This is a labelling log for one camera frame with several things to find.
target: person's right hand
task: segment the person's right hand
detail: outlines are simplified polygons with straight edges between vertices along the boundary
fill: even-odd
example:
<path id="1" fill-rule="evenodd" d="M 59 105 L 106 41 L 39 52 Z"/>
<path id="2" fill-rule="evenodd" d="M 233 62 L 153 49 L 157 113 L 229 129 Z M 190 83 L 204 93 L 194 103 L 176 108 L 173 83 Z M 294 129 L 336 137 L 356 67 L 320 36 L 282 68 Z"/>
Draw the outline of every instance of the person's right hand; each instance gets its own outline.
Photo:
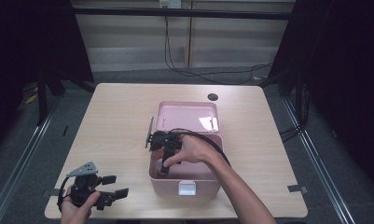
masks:
<path id="1" fill-rule="evenodd" d="M 215 153 L 219 155 L 213 146 L 198 137 L 181 135 L 180 138 L 183 144 L 181 150 L 174 156 L 167 159 L 163 163 L 164 166 L 169 167 L 180 161 L 207 162 L 210 160 L 212 155 L 215 155 Z"/>

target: gray floor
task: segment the gray floor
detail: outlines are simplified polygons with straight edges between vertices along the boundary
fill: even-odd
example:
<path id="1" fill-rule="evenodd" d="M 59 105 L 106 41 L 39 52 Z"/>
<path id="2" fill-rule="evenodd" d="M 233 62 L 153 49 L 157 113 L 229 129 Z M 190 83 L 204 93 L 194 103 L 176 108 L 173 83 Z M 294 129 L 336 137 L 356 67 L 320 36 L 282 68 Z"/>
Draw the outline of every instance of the gray floor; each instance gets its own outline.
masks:
<path id="1" fill-rule="evenodd" d="M 201 68 L 194 71 L 217 72 L 224 69 Z M 255 78 L 243 85 L 257 84 L 268 72 L 269 68 L 257 71 L 253 74 Z M 206 77 L 234 84 L 249 78 L 249 75 L 227 74 Z M 95 80 L 96 84 L 100 82 L 212 84 L 199 77 L 180 76 L 169 69 L 96 73 Z M 64 84 L 67 88 L 66 93 L 60 99 L 43 139 L 27 164 L 26 173 L 7 205 L 1 223 L 59 223 L 59 220 L 45 218 L 44 210 L 48 198 L 42 197 L 41 194 L 45 189 L 53 188 L 91 98 L 91 93 L 72 84 Z M 268 86 L 264 92 L 279 132 L 291 127 L 292 122 L 285 110 L 284 98 L 278 94 L 277 86 Z M 49 98 L 49 102 L 55 101 L 56 99 Z M 37 101 L 29 105 L 21 104 L 18 108 L 14 125 L 0 144 L 0 192 L 33 135 L 37 118 Z M 330 127 L 314 106 L 310 110 L 307 131 L 341 196 L 350 208 L 355 223 L 374 223 L 374 186 L 350 158 L 347 148 L 333 138 Z M 311 224 L 341 223 L 299 137 L 296 136 L 285 142 L 284 147 L 298 183 L 309 190 L 303 195 L 309 214 L 301 219 L 277 218 L 278 223 L 289 221 L 304 221 Z M 116 223 L 116 221 L 93 220 L 91 223 Z"/>

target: white wall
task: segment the white wall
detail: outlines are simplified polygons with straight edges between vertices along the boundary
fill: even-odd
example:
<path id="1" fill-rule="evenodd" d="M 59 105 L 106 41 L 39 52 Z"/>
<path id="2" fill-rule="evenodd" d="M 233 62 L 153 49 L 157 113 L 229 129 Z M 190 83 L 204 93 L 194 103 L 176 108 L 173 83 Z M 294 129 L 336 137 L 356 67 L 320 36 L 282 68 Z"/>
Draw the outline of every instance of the white wall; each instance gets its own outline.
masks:
<path id="1" fill-rule="evenodd" d="M 159 7 L 159 0 L 74 0 L 73 4 Z M 293 5 L 294 2 L 289 0 L 183 1 L 182 8 L 290 12 Z M 163 17 L 76 17 L 94 72 L 166 67 Z M 172 59 L 176 67 L 270 63 L 280 45 L 285 26 L 286 21 L 169 18 Z"/>

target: cable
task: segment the cable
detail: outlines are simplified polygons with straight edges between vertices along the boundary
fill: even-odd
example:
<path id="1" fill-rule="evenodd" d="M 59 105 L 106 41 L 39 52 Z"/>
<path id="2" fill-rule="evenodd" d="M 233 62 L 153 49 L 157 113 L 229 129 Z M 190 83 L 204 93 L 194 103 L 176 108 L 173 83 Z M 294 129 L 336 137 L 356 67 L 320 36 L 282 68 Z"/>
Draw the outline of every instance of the cable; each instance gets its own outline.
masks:
<path id="1" fill-rule="evenodd" d="M 263 89 L 263 88 L 269 86 L 271 83 L 278 81 L 278 79 L 280 79 L 281 77 L 289 74 L 290 72 L 292 72 L 292 69 L 287 69 L 287 70 L 283 71 L 282 73 L 280 73 L 276 76 L 272 76 L 272 77 L 267 78 L 265 81 L 257 84 L 257 86 Z"/>
<path id="2" fill-rule="evenodd" d="M 211 140 L 210 138 L 200 134 L 200 133 L 195 133 L 191 130 L 188 130 L 188 129 L 172 129 L 168 132 L 168 134 L 166 134 L 166 136 L 164 136 L 163 138 L 159 139 L 158 141 L 156 142 L 151 142 L 151 145 L 156 145 L 164 140 L 166 140 L 167 138 L 169 137 L 173 137 L 173 136 L 177 136 L 177 135 L 181 135 L 181 134 L 185 134 L 185 135 L 191 135 L 191 136 L 195 136 L 195 137 L 199 137 L 201 140 L 207 142 L 208 144 L 210 144 L 219 154 L 221 154 L 221 156 L 224 158 L 224 160 L 227 162 L 227 164 L 230 166 L 230 162 L 227 158 L 227 156 L 225 155 L 224 151 L 222 150 L 221 147 L 219 147 L 213 140 Z"/>
<path id="3" fill-rule="evenodd" d="M 300 133 L 302 130 L 305 129 L 308 119 L 309 119 L 309 110 L 310 110 L 310 102 L 311 102 L 311 96 L 309 92 L 307 91 L 306 86 L 303 87 L 303 113 L 302 118 L 298 126 L 291 127 L 285 131 L 280 132 L 280 136 L 282 137 L 283 143 L 288 141 L 289 139 L 296 136 L 298 133 Z"/>
<path id="4" fill-rule="evenodd" d="M 64 191 L 64 186 L 65 186 L 65 183 L 67 182 L 69 177 L 66 177 L 63 182 L 62 182 L 62 185 L 61 185 L 61 188 L 59 189 L 59 195 L 58 195 L 58 207 L 59 207 L 59 211 L 62 212 L 62 202 L 64 200 L 65 197 L 63 197 L 63 191 Z"/>
<path id="5" fill-rule="evenodd" d="M 173 59 L 172 59 L 172 54 L 171 54 L 171 50 L 170 50 L 170 38 L 169 38 L 169 21 L 168 21 L 168 18 L 165 17 L 165 23 L 166 23 L 166 35 L 165 35 L 165 50 L 164 50 L 164 58 L 165 58 L 165 62 L 166 62 L 166 65 L 174 72 L 178 73 L 179 75 L 181 76 L 184 76 L 184 77 L 200 77 L 204 80 L 207 80 L 207 81 L 210 81 L 210 82 L 213 82 L 215 84 L 220 84 L 220 85 L 242 85 L 248 81 L 250 81 L 253 77 L 253 72 L 258 70 L 258 69 L 262 69 L 264 67 L 267 67 L 267 66 L 271 66 L 272 63 L 266 63 L 266 64 L 256 64 L 254 66 L 252 66 L 250 69 L 248 70 L 243 70 L 243 71 L 230 71 L 230 72 L 209 72 L 209 73 L 200 73 L 200 74 L 197 74 L 197 73 L 193 73 L 193 72 L 189 72 L 189 71 L 181 71 L 179 69 L 177 69 L 175 66 L 174 66 L 174 63 L 173 63 Z M 240 82 L 236 82 L 236 83 L 225 83 L 225 82 L 220 82 L 220 81 L 215 81 L 215 80 L 212 80 L 210 78 L 207 78 L 205 76 L 208 76 L 208 75 L 216 75 L 216 74 L 242 74 L 242 73 L 249 73 L 249 76 L 248 78 L 246 78 L 245 80 L 243 81 L 240 81 Z"/>

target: pink container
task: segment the pink container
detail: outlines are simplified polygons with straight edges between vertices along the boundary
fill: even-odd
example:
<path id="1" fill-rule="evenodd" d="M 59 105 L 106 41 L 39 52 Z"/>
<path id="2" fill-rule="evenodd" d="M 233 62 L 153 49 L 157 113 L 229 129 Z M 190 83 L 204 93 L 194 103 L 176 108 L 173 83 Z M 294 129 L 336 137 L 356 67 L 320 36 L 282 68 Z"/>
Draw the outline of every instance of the pink container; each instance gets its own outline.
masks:
<path id="1" fill-rule="evenodd" d="M 156 128 L 164 132 L 181 128 L 201 133 L 223 149 L 222 138 L 215 134 L 219 131 L 219 119 L 216 105 L 213 103 L 161 102 Z M 149 177 L 157 194 L 210 196 L 219 191 L 218 181 L 203 162 L 183 161 L 181 164 L 174 164 L 166 176 L 158 175 L 158 160 L 162 156 L 162 149 L 152 152 L 149 165 Z"/>

